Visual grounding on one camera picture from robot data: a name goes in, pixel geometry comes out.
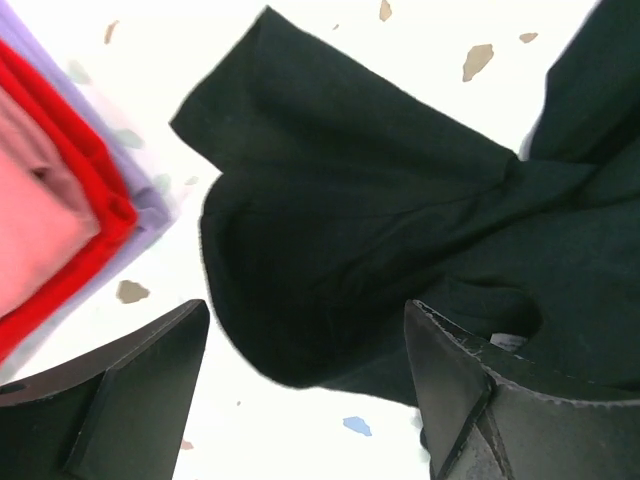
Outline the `black t shirt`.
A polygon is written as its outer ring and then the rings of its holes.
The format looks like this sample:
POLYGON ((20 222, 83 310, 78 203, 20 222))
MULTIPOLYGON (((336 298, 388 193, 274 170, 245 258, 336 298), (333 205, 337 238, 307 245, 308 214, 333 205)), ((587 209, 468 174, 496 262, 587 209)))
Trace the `black t shirt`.
POLYGON ((521 358, 603 416, 601 438, 638 448, 637 2, 589 14, 525 158, 273 9, 170 125, 219 170, 209 289, 260 373, 413 403, 385 360, 416 299, 477 337, 523 337, 521 358))

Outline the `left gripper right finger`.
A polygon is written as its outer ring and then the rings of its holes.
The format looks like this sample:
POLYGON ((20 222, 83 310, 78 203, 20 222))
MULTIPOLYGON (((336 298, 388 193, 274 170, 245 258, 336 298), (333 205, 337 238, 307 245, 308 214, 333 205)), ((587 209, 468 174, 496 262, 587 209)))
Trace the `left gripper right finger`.
POLYGON ((417 300, 404 328, 432 478, 638 478, 638 394, 546 369, 417 300))

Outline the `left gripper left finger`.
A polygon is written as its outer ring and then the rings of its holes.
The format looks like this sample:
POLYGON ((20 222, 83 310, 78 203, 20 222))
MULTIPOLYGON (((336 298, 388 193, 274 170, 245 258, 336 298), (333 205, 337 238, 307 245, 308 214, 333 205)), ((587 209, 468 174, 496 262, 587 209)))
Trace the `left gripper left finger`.
POLYGON ((170 480, 209 330, 190 300, 1 388, 3 480, 170 480))

